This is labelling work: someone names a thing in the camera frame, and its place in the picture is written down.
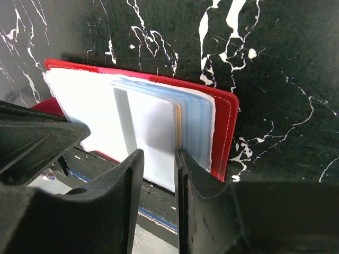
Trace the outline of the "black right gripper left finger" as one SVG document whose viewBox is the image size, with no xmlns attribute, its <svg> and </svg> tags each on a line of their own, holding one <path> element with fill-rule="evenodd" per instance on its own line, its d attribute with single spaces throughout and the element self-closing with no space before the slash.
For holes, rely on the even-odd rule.
<svg viewBox="0 0 339 254">
<path fill-rule="evenodd" d="M 1 253 L 131 253 L 144 152 L 66 194 L 1 188 Z"/>
</svg>

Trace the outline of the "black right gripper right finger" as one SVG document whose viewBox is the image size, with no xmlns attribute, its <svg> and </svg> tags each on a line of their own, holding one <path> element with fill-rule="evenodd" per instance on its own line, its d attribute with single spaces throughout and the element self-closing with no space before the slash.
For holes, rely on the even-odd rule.
<svg viewBox="0 0 339 254">
<path fill-rule="evenodd" d="M 175 151 L 179 253 L 338 253 L 338 186 L 226 184 Z"/>
</svg>

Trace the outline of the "white VIP chip card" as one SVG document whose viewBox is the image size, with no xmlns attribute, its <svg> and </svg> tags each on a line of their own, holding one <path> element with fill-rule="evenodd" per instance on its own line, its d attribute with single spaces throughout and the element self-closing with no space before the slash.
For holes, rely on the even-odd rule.
<svg viewBox="0 0 339 254">
<path fill-rule="evenodd" d="M 144 179 L 174 192 L 174 105 L 137 91 L 113 91 L 127 150 L 144 151 Z"/>
</svg>

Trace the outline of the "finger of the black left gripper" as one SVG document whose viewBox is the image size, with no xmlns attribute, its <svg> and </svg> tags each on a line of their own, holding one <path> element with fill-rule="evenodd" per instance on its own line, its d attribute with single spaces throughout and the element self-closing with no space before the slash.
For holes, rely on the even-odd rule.
<svg viewBox="0 0 339 254">
<path fill-rule="evenodd" d="M 36 117 L 40 119 L 67 122 L 65 117 L 39 112 L 31 108 L 18 106 L 4 101 L 1 101 L 1 113 L 13 116 Z"/>
<path fill-rule="evenodd" d="M 28 185 L 89 134 L 82 124 L 1 120 L 1 183 Z"/>
</svg>

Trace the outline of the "gold magnetic stripe card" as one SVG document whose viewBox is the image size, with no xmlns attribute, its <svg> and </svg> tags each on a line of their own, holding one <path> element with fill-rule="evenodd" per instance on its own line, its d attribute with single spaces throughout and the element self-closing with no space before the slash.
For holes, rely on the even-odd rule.
<svg viewBox="0 0 339 254">
<path fill-rule="evenodd" d="M 175 105 L 176 108 L 176 148 L 181 147 L 182 142 L 182 121 L 181 121 L 181 106 L 180 104 Z"/>
</svg>

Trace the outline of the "red leather card holder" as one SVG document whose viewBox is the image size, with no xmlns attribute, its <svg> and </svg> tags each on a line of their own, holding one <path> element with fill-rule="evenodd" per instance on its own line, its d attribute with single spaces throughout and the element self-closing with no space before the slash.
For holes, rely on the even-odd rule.
<svg viewBox="0 0 339 254">
<path fill-rule="evenodd" d="M 87 125 L 84 150 L 120 162 L 141 149 L 144 178 L 173 191 L 174 152 L 182 148 L 224 181 L 239 108 L 235 94 L 123 69 L 54 59 L 44 65 L 52 97 L 35 109 Z"/>
</svg>

